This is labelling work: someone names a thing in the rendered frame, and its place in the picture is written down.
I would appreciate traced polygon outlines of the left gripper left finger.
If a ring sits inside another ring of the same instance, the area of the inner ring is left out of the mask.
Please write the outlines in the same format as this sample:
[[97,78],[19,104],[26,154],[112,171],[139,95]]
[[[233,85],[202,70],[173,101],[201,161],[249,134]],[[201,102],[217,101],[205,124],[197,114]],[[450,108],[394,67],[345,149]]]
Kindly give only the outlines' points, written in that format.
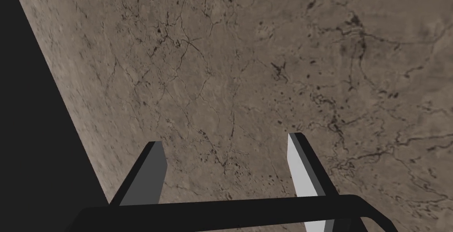
[[148,142],[112,198],[111,206],[157,204],[167,160],[161,141]]

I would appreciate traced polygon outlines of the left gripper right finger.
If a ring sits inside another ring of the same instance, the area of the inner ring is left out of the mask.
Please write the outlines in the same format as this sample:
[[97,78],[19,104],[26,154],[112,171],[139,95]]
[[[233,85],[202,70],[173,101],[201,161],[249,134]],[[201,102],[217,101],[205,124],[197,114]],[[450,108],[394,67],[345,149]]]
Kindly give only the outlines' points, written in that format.
[[288,134],[287,162],[297,197],[339,195],[304,134]]

